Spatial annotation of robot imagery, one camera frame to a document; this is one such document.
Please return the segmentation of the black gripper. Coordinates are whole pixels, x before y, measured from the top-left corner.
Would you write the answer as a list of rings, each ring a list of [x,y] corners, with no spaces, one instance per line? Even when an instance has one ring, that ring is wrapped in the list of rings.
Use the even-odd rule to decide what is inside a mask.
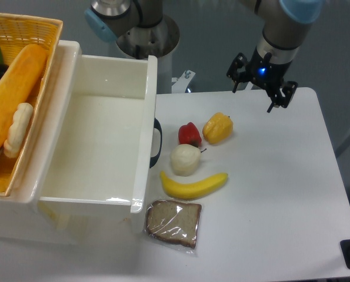
[[[273,108],[287,108],[297,88],[295,81],[284,82],[284,75],[291,62],[285,64],[274,64],[271,62],[273,54],[261,56],[257,49],[254,50],[251,60],[248,62],[243,53],[237,54],[230,64],[226,76],[230,78],[234,87],[232,92],[237,91],[240,83],[252,82],[261,89],[266,90],[271,104],[267,109],[270,113]]]

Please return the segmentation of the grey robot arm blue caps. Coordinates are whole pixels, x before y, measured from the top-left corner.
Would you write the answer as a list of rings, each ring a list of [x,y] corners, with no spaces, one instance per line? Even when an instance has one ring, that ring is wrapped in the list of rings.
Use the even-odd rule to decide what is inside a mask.
[[[226,75],[235,86],[251,82],[263,89],[270,108],[287,108],[298,84],[285,81],[289,66],[318,18],[323,1],[242,1],[265,22],[251,59],[237,54]],[[162,1],[91,1],[84,12],[94,34],[116,43],[126,56],[163,58],[179,44],[176,22],[164,15]]]

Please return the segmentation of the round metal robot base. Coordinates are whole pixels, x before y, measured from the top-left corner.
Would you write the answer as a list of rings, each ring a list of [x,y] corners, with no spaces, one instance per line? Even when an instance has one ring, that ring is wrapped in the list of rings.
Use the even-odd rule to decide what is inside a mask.
[[[179,44],[180,31],[176,22],[164,15],[154,27],[134,27],[116,40],[118,48],[135,59],[169,55]]]

